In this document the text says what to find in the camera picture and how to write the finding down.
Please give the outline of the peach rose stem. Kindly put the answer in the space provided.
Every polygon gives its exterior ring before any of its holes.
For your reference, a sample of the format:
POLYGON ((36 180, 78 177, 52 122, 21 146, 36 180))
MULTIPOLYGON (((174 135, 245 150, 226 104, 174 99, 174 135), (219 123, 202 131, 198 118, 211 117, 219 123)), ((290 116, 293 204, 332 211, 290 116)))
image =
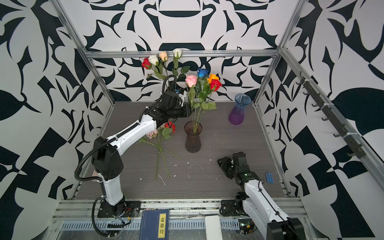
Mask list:
POLYGON ((162 75, 162 79, 166 83, 167 90, 170 91, 171 88, 171 82, 170 80, 166 80, 166 78, 169 76, 168 70, 167 70, 167 61, 168 61, 168 54, 167 52, 163 51, 159 53, 159 73, 162 75))

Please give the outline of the blue rose stem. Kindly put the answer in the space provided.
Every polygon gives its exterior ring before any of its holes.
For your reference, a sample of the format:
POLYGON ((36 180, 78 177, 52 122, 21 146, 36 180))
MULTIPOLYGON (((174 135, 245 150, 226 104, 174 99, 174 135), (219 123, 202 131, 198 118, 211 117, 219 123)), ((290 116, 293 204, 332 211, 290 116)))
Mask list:
POLYGON ((202 108, 202 103, 207 99, 208 93, 208 79, 209 76, 209 71, 206 69, 198 69, 198 86, 196 86, 196 91, 197 91, 197 98, 196 101, 199 103, 199 106, 196 111, 196 123, 194 127, 194 133, 196 134, 198 131, 199 123, 202 118, 202 114, 204 113, 203 108, 202 108))

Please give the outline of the white rose stem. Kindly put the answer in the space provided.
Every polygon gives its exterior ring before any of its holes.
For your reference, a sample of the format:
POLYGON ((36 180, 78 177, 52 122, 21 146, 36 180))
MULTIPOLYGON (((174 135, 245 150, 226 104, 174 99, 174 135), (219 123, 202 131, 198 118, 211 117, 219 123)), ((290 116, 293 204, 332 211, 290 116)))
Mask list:
POLYGON ((153 75, 163 82, 168 77, 168 71, 166 63, 168 61, 168 56, 166 52, 161 52, 159 54, 154 54, 149 57, 149 62, 151 65, 151 70, 153 70, 153 75))
POLYGON ((178 77, 179 59, 182 56, 182 49, 174 49, 173 55, 174 55, 174 58, 173 58, 174 67, 172 68, 172 73, 174 76, 174 80, 170 83, 170 89, 171 91, 174 91, 174 92, 176 91, 182 92, 181 89, 177 89, 177 81, 178 79, 186 80, 186 73, 190 70, 190 66, 185 65, 184 67, 182 67, 181 74, 178 77))

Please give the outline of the large red rose stem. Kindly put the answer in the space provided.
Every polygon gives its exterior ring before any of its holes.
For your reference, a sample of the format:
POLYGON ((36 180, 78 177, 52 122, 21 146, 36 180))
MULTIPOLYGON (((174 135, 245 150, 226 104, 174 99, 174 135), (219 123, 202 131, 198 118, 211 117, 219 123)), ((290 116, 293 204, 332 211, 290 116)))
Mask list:
POLYGON ((207 112, 207 111, 210 111, 210 110, 217 109, 216 103, 211 100, 211 96, 213 95, 213 93, 217 92, 222 87, 222 85, 223 84, 221 82, 213 84, 213 85, 210 85, 208 83, 208 89, 207 89, 208 97, 202 103, 202 108, 203 108, 204 113, 207 112))

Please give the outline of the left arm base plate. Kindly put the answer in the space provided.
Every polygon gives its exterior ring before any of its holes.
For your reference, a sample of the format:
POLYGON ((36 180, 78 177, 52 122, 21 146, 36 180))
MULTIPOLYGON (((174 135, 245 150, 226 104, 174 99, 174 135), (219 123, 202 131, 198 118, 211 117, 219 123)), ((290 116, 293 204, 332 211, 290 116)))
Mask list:
POLYGON ((117 205, 112 206, 106 201, 102 201, 98 207, 98 218, 114 218, 119 215, 121 218, 134 217, 140 213, 141 201, 120 201, 117 205))

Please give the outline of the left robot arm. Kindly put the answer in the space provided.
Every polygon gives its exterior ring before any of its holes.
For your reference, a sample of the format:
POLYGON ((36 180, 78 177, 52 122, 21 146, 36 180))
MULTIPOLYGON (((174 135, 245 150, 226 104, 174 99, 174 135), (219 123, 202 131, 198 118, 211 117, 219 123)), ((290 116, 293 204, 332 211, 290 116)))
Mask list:
POLYGON ((191 113, 186 92, 166 91, 152 106, 146 107, 134 123, 115 135, 95 141, 98 149, 92 154, 92 165, 102 184, 102 197, 110 207, 122 207, 125 201, 120 181, 124 168, 121 156, 125 151, 169 119, 187 118, 191 113))

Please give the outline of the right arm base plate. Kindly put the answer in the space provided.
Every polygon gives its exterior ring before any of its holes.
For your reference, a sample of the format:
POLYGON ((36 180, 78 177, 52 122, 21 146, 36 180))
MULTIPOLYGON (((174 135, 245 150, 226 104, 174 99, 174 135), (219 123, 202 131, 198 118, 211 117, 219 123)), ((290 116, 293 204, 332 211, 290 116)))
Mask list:
POLYGON ((219 213, 224 217, 244 215, 244 212, 238 207, 235 200, 221 200, 219 213))

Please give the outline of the dark purple glass vase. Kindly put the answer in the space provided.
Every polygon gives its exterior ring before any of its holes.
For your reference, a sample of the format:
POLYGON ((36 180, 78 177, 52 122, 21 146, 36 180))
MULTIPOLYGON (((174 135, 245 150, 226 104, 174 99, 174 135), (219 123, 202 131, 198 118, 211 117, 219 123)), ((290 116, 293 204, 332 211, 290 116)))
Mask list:
POLYGON ((184 126, 185 133, 187 134, 185 148, 189 153, 197 153, 202 147, 200 134, 203 127, 198 123, 197 130, 195 131, 195 123, 195 121, 189 121, 184 126))

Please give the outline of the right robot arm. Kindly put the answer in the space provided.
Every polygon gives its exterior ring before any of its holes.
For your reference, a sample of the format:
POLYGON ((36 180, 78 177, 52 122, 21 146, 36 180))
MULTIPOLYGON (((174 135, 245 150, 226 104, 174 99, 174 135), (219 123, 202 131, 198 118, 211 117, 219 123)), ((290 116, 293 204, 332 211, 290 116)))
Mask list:
POLYGON ((222 204, 220 214, 228 216, 231 210, 249 216, 251 223, 259 230, 265 240, 305 240, 302 223, 291 218, 275 203, 263 186, 262 179, 250 170, 246 154, 217 160, 227 178, 234 179, 242 191, 238 192, 233 205, 222 204))

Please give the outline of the pink rose stem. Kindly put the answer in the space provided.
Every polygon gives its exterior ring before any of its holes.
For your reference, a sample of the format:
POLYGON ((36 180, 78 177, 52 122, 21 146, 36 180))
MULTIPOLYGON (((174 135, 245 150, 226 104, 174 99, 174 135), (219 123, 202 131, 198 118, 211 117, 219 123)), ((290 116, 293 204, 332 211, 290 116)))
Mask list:
POLYGON ((197 84, 197 80, 198 78, 195 76, 195 75, 187 75, 187 78, 186 78, 186 84, 187 84, 187 87, 188 87, 188 99, 189 99, 189 103, 191 105, 191 108, 194 112, 194 116, 193 116, 193 134, 196 135, 197 134, 197 112, 196 112, 196 109, 199 108, 200 104, 197 102, 197 99, 196 99, 196 96, 197 96, 197 92, 196 92, 196 84, 197 84))

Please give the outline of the orange rose stem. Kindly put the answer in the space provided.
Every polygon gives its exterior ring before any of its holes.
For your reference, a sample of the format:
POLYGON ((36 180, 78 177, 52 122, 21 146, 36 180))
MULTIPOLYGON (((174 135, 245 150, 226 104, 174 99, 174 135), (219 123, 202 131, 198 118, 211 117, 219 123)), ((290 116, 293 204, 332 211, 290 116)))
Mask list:
POLYGON ((220 83, 219 77, 217 77, 215 74, 210 74, 210 76, 208 77, 207 81, 208 81, 208 83, 210 85, 213 85, 213 84, 216 84, 216 83, 220 83))

